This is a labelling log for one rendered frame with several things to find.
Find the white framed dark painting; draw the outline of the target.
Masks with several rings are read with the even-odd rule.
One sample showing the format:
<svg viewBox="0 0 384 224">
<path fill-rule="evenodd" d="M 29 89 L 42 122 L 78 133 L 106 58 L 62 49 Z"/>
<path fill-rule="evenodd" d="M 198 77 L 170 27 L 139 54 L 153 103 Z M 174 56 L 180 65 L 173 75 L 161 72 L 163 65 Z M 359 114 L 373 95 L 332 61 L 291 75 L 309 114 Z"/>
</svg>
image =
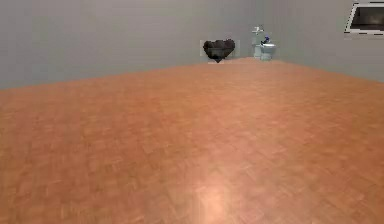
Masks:
<svg viewBox="0 0 384 224">
<path fill-rule="evenodd" d="M 354 1 L 344 32 L 384 36 L 384 1 Z"/>
</svg>

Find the black heart-shaped bin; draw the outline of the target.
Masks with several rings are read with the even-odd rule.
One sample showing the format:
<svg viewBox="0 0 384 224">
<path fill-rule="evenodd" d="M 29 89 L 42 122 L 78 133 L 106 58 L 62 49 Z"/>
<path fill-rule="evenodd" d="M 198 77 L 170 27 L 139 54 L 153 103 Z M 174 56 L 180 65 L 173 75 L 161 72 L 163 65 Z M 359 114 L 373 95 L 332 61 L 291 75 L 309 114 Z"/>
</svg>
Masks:
<svg viewBox="0 0 384 224">
<path fill-rule="evenodd" d="M 236 44 L 232 39 L 205 41 L 203 50 L 209 59 L 219 63 L 235 50 Z"/>
</svg>

